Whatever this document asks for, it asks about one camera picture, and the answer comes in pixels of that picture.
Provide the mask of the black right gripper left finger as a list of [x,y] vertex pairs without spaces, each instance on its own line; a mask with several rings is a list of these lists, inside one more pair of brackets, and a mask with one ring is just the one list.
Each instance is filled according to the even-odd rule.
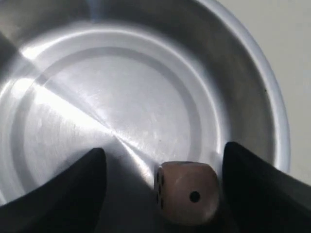
[[56,177],[0,208],[2,233],[92,233],[106,196],[106,155],[93,148]]

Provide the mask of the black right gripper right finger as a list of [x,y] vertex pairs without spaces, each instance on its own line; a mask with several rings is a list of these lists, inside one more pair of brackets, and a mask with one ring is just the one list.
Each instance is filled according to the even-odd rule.
[[225,145],[222,179],[239,232],[311,231],[311,187],[236,142]]

